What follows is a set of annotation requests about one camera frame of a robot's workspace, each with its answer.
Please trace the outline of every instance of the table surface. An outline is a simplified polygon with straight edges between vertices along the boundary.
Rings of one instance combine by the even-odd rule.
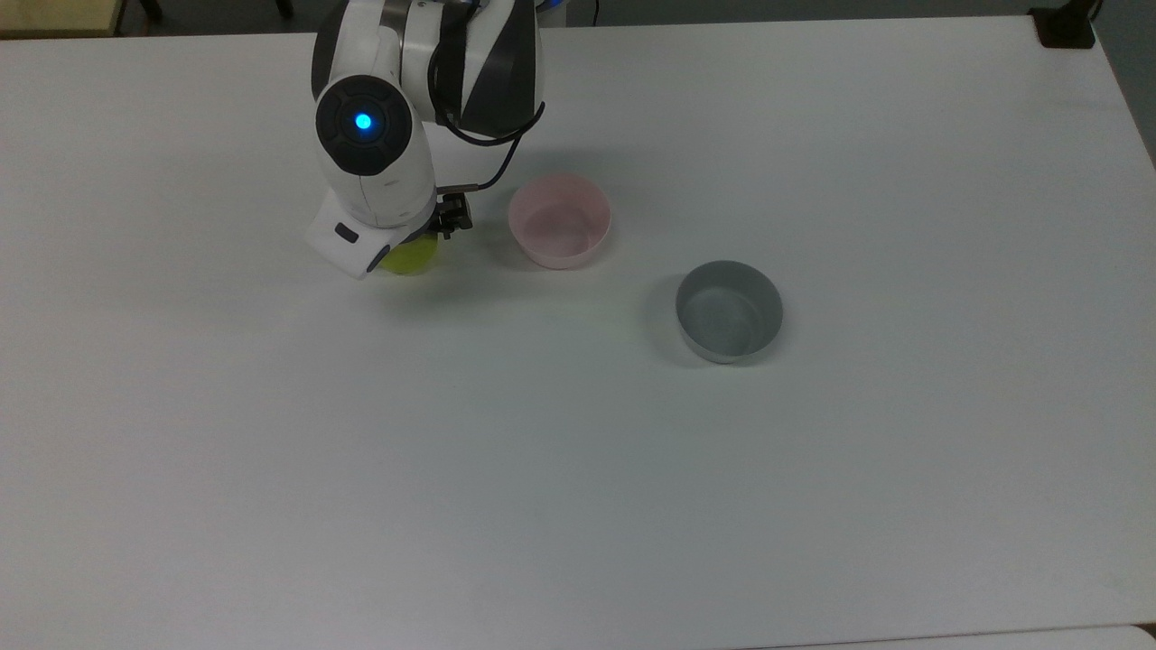
[[[1156,173],[1027,17],[547,30],[475,229],[355,282],[307,35],[0,43],[0,645],[695,650],[1156,620]],[[431,128],[440,183],[502,152]],[[569,170],[615,224],[504,224]],[[720,258],[769,354],[679,339]]]
[[[1109,627],[879,641],[837,648],[844,650],[1154,650],[1156,640],[1134,627]]]
[[[111,36],[124,0],[0,0],[0,37]]]

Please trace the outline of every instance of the yellow object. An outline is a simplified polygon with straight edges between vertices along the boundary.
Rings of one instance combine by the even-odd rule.
[[[427,232],[413,242],[400,244],[390,251],[381,258],[377,267],[398,275],[421,273],[435,252],[437,252],[437,235]]]
[[[0,38],[112,36],[125,0],[0,0]]]

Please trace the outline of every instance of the gray bowl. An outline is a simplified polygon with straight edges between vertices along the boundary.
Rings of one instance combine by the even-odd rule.
[[[738,261],[711,261],[688,273],[674,305],[687,345],[714,363],[734,363],[757,353],[783,326],[778,289]]]

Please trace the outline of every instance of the pink bowl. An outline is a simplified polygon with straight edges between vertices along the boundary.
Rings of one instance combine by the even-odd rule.
[[[510,231],[529,259],[547,268],[588,261],[610,230],[610,204],[590,180],[573,173],[542,176],[510,201]]]

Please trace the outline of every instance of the yellow ball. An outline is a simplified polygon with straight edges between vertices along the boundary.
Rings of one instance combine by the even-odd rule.
[[[437,235],[427,232],[413,242],[400,244],[386,253],[377,267],[384,268],[390,273],[397,273],[398,275],[421,273],[425,269],[435,252],[437,252]]]

